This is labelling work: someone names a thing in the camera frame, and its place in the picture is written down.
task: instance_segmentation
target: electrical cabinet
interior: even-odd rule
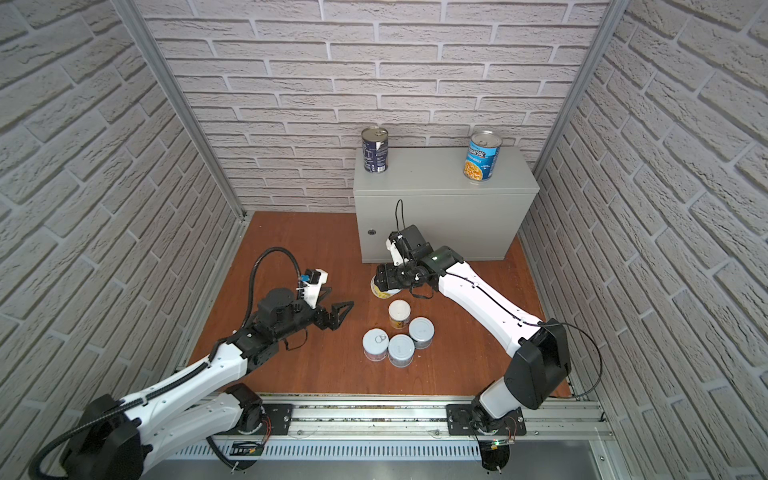
[[[504,259],[539,186],[515,147],[502,147],[483,182],[464,175],[466,154],[466,147],[390,148],[389,167],[373,174],[358,149],[354,194],[364,263],[391,261],[385,241],[396,230],[399,199],[406,225],[419,227],[432,248],[447,245],[467,260]]]

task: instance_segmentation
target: wooden floor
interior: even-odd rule
[[[417,300],[408,292],[393,297],[408,301],[412,316],[426,316],[435,324],[432,345],[416,350],[409,367],[399,369],[388,360],[370,362],[363,355],[362,336],[367,330],[379,327],[390,337],[407,331],[389,325],[387,306],[392,300],[381,300],[371,293],[370,280],[376,265],[360,261],[354,214],[256,213],[197,341],[193,361],[206,356],[216,339],[240,327],[253,262],[273,246],[290,250],[302,271],[321,268],[328,272],[326,285],[333,288],[333,293],[323,301],[326,308],[347,300],[354,300],[355,306],[337,331],[320,331],[311,326],[302,348],[286,352],[281,344],[277,355],[244,379],[254,391],[475,395],[507,369],[509,356],[493,336],[463,308],[439,293],[430,300]],[[506,260],[474,262],[472,268],[513,303],[543,318],[518,239]],[[281,253],[273,253],[259,268],[254,305],[272,288],[291,288],[295,282],[290,261]],[[297,346],[303,338],[303,331],[299,332],[289,339],[289,344]],[[568,386],[561,385],[555,395],[570,395]]]

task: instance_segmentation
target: can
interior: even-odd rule
[[[413,340],[407,335],[401,333],[392,337],[387,350],[389,351],[389,361],[396,367],[407,367],[413,361],[415,347]]]
[[[392,290],[381,291],[376,286],[376,283],[374,282],[374,280],[376,280],[376,275],[374,275],[373,278],[371,279],[371,291],[378,298],[386,300],[386,299],[390,298],[392,295],[396,295],[397,293],[400,293],[400,289],[399,288],[395,288],[395,289],[392,289]]]
[[[491,178],[496,165],[498,151],[502,148],[502,138],[494,131],[476,131],[469,139],[467,161],[464,163],[464,175],[472,180],[485,181]]]
[[[435,336],[435,326],[429,319],[423,316],[417,316],[411,320],[408,325],[408,334],[413,339],[413,346],[419,350],[425,349],[432,344],[432,338]]]
[[[382,329],[371,329],[362,336],[362,350],[366,358],[373,362],[381,362],[386,358],[389,347],[389,335]]]
[[[395,300],[389,304],[389,321],[398,330],[404,329],[411,320],[411,306],[405,300]]]
[[[362,163],[366,171],[374,174],[386,170],[389,153],[389,132],[381,127],[368,127],[362,131]]]

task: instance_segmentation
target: can label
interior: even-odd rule
[[[362,141],[362,160],[366,171],[379,173],[386,170],[386,157],[389,153],[389,141]]]
[[[501,147],[480,147],[474,141],[470,140],[467,161],[464,164],[464,175],[479,181],[491,178],[500,148]]]

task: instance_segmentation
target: blue can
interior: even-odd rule
[[[467,161],[464,163],[464,175],[478,181],[491,178],[501,148],[502,138],[493,131],[483,130],[472,134]]]
[[[368,127],[362,131],[362,162],[366,171],[375,174],[387,168],[389,132],[381,127]]]

